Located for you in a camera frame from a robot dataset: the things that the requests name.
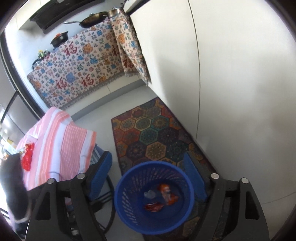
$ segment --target pot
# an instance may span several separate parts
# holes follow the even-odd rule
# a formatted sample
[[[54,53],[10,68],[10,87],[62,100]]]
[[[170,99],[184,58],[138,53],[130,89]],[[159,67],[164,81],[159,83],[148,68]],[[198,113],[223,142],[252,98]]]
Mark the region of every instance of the pot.
[[[90,28],[102,21],[108,16],[107,12],[98,12],[96,14],[91,13],[89,17],[83,19],[81,22],[79,21],[69,21],[64,22],[63,24],[71,24],[71,23],[79,23],[82,28]]]
[[[113,7],[112,10],[108,12],[108,18],[112,18],[118,14],[123,12],[123,9],[121,7]]]
[[[42,61],[42,59],[40,59],[40,58],[35,60],[32,64],[32,69],[34,70],[36,66],[40,65],[41,61]]]
[[[68,36],[68,31],[64,32],[62,34],[58,34],[50,44],[52,44],[52,46],[54,46],[54,48],[57,48],[59,46],[61,46],[63,43],[65,43],[67,40],[69,39]]]

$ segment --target striped blanket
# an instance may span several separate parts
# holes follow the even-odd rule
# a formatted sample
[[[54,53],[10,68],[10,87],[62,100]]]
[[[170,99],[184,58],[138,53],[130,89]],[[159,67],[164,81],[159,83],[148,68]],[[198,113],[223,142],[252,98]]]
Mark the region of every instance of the striped blanket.
[[[70,180],[85,172],[95,147],[96,132],[76,126],[70,115],[50,108],[21,139],[17,150],[35,143],[31,169],[24,170],[24,184],[31,190],[53,177]]]

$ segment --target cabinet door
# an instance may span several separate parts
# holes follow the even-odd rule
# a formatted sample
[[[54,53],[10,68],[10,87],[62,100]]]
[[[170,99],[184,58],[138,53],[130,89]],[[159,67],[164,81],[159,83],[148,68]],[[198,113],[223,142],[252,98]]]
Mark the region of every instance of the cabinet door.
[[[296,43],[265,2],[189,0],[200,54],[197,142],[264,204],[296,191]]]
[[[15,90],[8,79],[8,76],[4,70],[2,61],[0,60],[0,82],[1,82],[1,94],[0,94],[0,105],[6,109],[10,99],[12,98]]]
[[[14,121],[14,123],[19,127],[23,133],[27,133],[37,122],[37,119],[25,106],[19,96],[16,97],[12,103],[9,111],[9,117]]]
[[[2,119],[3,114],[4,114],[5,109],[3,108],[3,106],[0,104],[0,119]]]
[[[9,115],[6,115],[1,126],[0,135],[7,139],[12,140],[16,145],[19,141],[24,137],[24,133],[20,130],[20,128],[12,121]]]
[[[199,62],[187,0],[151,0],[131,15],[151,77],[148,85],[196,137]]]

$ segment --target hexagon pattern rug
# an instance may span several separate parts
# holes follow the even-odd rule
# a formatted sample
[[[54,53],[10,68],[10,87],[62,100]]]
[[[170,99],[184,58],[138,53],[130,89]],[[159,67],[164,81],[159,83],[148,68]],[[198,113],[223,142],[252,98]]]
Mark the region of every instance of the hexagon pattern rug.
[[[191,136],[158,97],[114,117],[112,127],[122,175],[131,167],[151,160],[166,161],[182,168],[186,151],[191,151],[200,163],[214,172]],[[205,206],[205,203],[196,201],[183,225],[168,234],[144,235],[145,240],[188,240]],[[216,232],[215,238],[219,236],[221,234]]]

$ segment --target frying pan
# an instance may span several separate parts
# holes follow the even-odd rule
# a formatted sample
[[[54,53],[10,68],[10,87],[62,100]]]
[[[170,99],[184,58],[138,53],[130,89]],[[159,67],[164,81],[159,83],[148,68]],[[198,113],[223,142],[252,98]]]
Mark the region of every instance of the frying pan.
[[[71,23],[79,23],[79,25],[82,28],[90,28],[102,21],[105,20],[105,18],[108,16],[107,12],[98,12],[98,13],[91,13],[89,17],[83,19],[81,22],[79,21],[69,21],[69,22],[64,22],[63,24],[71,24]]]

